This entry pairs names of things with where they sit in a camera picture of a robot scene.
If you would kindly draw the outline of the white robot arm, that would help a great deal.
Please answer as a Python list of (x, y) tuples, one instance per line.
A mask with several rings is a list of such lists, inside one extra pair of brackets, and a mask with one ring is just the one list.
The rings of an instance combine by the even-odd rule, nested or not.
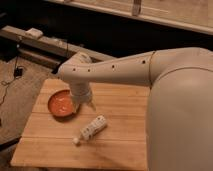
[(58, 69), (76, 105), (89, 84), (148, 86), (148, 171), (213, 171), (213, 51), (156, 50), (94, 63), (78, 52)]

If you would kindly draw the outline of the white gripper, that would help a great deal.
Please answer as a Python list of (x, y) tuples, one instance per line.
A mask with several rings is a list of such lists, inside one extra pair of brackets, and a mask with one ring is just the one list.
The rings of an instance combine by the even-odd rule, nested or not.
[(92, 91), (88, 83), (71, 83), (69, 85), (71, 91), (71, 98), (73, 103), (73, 113), (77, 113), (80, 104), (87, 103), (87, 105), (93, 110), (96, 111), (95, 104), (92, 100)]

